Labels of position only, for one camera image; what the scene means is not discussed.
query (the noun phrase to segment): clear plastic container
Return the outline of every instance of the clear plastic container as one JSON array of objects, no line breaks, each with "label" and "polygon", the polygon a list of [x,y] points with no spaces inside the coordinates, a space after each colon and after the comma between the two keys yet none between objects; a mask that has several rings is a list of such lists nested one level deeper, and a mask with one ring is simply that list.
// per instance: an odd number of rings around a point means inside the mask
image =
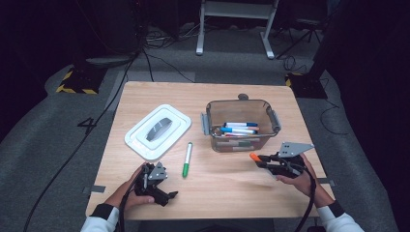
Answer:
[{"label": "clear plastic container", "polygon": [[[255,123],[258,130],[243,133],[242,130],[247,129],[230,127],[226,123]],[[206,106],[206,114],[202,114],[202,129],[204,134],[211,135],[211,145],[216,152],[242,152],[260,150],[278,134],[281,125],[278,115],[266,101],[211,101]]]}]

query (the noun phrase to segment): container lid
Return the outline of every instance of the container lid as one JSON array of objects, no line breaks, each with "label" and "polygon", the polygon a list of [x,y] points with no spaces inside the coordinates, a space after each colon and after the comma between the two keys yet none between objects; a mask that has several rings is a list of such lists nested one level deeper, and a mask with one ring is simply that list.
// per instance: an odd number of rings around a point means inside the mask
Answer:
[{"label": "container lid", "polygon": [[145,160],[159,159],[190,128],[190,117],[162,104],[125,136],[127,145]]}]

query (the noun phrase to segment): white tray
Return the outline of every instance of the white tray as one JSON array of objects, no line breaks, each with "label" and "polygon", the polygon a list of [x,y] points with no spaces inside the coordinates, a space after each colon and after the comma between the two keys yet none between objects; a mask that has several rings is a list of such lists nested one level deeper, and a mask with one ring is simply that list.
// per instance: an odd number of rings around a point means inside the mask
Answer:
[{"label": "white tray", "polygon": [[[157,123],[164,118],[171,121],[170,126],[161,136],[149,141],[147,134],[153,127],[158,128]],[[162,104],[129,130],[125,141],[145,160],[158,160],[190,128],[190,124],[190,117],[169,104]]]}]

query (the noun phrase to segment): white sleeve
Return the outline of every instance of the white sleeve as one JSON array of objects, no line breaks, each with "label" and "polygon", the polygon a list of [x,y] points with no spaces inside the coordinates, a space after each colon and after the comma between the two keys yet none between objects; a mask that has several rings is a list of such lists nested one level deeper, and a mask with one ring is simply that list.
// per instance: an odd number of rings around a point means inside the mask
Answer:
[{"label": "white sleeve", "polygon": [[101,204],[94,213],[87,217],[82,225],[81,232],[111,232],[115,230],[120,211],[110,205]]},{"label": "white sleeve", "polygon": [[327,232],[364,231],[352,217],[344,213],[337,201],[329,206],[318,208],[317,213]]}]

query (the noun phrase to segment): cable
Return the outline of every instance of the cable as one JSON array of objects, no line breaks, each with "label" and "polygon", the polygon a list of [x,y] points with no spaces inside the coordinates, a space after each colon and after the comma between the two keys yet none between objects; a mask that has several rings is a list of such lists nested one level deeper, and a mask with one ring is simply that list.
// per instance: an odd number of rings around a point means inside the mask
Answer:
[{"label": "cable", "polygon": [[[161,44],[151,44],[149,42],[156,42],[161,41]],[[147,34],[146,44],[144,45],[147,48],[151,49],[159,49],[159,48],[167,48],[173,45],[175,41],[171,37],[164,37],[161,32],[159,31],[151,31]]]},{"label": "cable", "polygon": [[308,68],[307,68],[306,65],[302,65],[301,67],[295,69],[296,59],[295,59],[295,57],[293,57],[293,56],[291,56],[291,55],[287,55],[285,58],[279,59],[279,60],[283,61],[282,65],[283,65],[283,68],[284,68],[286,71],[294,72],[294,71],[297,71],[297,70],[299,70],[299,69],[301,69],[301,68],[305,68],[305,72],[304,72],[304,73],[306,73],[306,72],[308,71]]},{"label": "cable", "polygon": [[150,62],[150,59],[148,58],[148,55],[147,55],[147,53],[145,52],[145,50],[144,50],[144,49],[142,49],[142,52],[144,52],[145,58],[147,58],[148,69],[150,70],[151,80],[152,80],[153,82],[155,82],[155,81],[154,81],[154,77],[153,77],[153,71],[152,71],[152,69],[151,69],[151,62]]},{"label": "cable", "polygon": [[200,26],[200,24],[194,25],[188,32],[186,32],[186,33],[184,33],[184,35],[180,36],[180,38],[184,38],[184,37],[190,38],[190,37],[198,36],[199,33],[196,34],[196,35],[190,35],[190,36],[188,36],[188,34],[189,34],[190,32],[192,32],[192,31],[193,31],[195,28],[197,28],[198,26]]},{"label": "cable", "polygon": [[[99,122],[99,120],[101,119],[101,117],[105,114],[105,112],[108,110],[108,108],[112,105],[112,103],[114,102],[114,100],[116,99],[118,93],[120,92],[121,86],[123,85],[125,76],[127,74],[128,69],[130,68],[130,66],[132,65],[133,61],[135,60],[137,54],[134,55],[133,59],[129,62],[129,64],[126,67],[126,71],[124,73],[124,76],[121,80],[120,83],[120,87],[117,89],[117,92],[115,93],[114,97],[112,98],[111,102],[108,104],[108,106],[104,109],[104,111],[100,114],[99,118],[96,120],[95,126],[97,125],[97,123]],[[32,215],[34,214],[34,211],[36,210],[37,206],[39,205],[40,201],[42,200],[43,196],[45,195],[45,193],[48,191],[48,188],[51,186],[51,184],[55,181],[55,179],[57,179],[58,175],[63,171],[63,169],[66,167],[66,165],[73,159],[74,155],[77,153],[77,151],[80,149],[80,147],[82,146],[82,144],[85,142],[85,140],[88,138],[88,136],[90,135],[90,133],[93,131],[95,127],[91,127],[89,129],[89,132],[86,133],[84,135],[84,137],[81,139],[81,141],[78,143],[78,145],[75,147],[75,149],[73,150],[73,152],[70,154],[70,156],[67,158],[67,160],[63,163],[63,165],[58,169],[58,171],[54,174],[54,176],[51,178],[51,180],[48,182],[48,184],[46,185],[46,187],[44,188],[44,190],[42,191],[42,193],[40,194],[40,196],[37,198],[33,208],[31,209],[25,225],[24,225],[24,232],[27,231],[28,229],[28,225],[30,224],[30,220]]]},{"label": "cable", "polygon": [[296,228],[295,232],[299,232],[301,231],[302,227],[304,226],[306,220],[308,219],[308,215],[310,214],[311,208],[313,207],[313,203],[314,203],[314,194],[316,192],[316,182],[313,178],[313,175],[310,173],[310,171],[306,168],[303,167],[301,165],[295,164],[295,163],[291,163],[285,159],[279,159],[280,162],[286,163],[286,165],[290,165],[292,167],[298,167],[299,169],[305,170],[306,173],[309,175],[310,178],[310,198],[309,198],[309,202],[307,205],[307,209],[305,210],[305,213],[301,219],[301,221],[298,224],[298,227]]},{"label": "cable", "polygon": [[142,168],[146,168],[146,166],[141,166],[141,170],[139,170],[138,174],[136,174],[135,178],[132,180],[129,188],[127,189],[126,193],[124,194],[123,198],[121,199],[120,209],[119,209],[119,220],[118,220],[118,228],[120,232],[125,232],[125,225],[124,225],[124,211],[126,208],[127,200],[130,196],[130,193],[133,191],[132,187],[135,185],[136,180],[138,179],[139,175],[142,172]]},{"label": "cable", "polygon": [[[320,80],[327,80],[325,86],[323,87],[323,89],[325,90],[326,87],[327,87],[328,84],[329,84],[329,78],[323,78],[323,79],[320,79]],[[332,134],[337,134],[337,135],[347,135],[347,134],[349,134],[348,132],[334,132],[334,131],[332,131],[332,130],[330,130],[330,129],[328,129],[328,128],[326,127],[325,123],[323,122],[323,115],[324,115],[326,112],[328,112],[328,111],[330,111],[330,110],[332,110],[332,109],[334,109],[334,108],[340,108],[340,107],[339,107],[338,105],[336,105],[335,103],[332,103],[332,102],[330,102],[330,101],[328,101],[328,100],[325,100],[325,101],[326,101],[327,103],[331,104],[332,107],[330,107],[330,108],[328,108],[328,109],[325,109],[325,110],[320,114],[319,120],[320,120],[320,123],[322,124],[323,128],[324,128],[326,131],[328,131],[329,133],[332,133]]]},{"label": "cable", "polygon": [[307,174],[310,177],[310,199],[309,199],[309,202],[308,202],[308,205],[307,205],[307,209],[305,210],[305,214],[302,217],[301,221],[299,222],[299,225],[296,228],[295,232],[301,231],[301,229],[304,226],[306,220],[308,219],[308,215],[310,214],[311,208],[313,207],[314,194],[316,192],[316,182],[314,181],[313,176],[311,175],[311,173],[309,172],[309,170],[307,168],[304,167],[304,170],[307,172]]},{"label": "cable", "polygon": [[162,60],[165,64],[167,64],[168,66],[170,66],[170,67],[172,67],[174,70],[176,70],[183,78],[185,78],[186,80],[188,80],[190,83],[194,83],[194,81],[192,81],[191,79],[189,79],[189,78],[187,78],[186,76],[184,76],[175,66],[173,66],[173,65],[169,64],[168,62],[164,61],[162,58],[157,57],[157,56],[153,56],[153,55],[150,55],[150,54],[147,54],[147,53],[145,53],[145,51],[144,51],[144,54],[147,56],[147,60],[148,60],[148,56],[153,57],[153,58],[156,58],[156,59],[159,59],[159,60]]}]

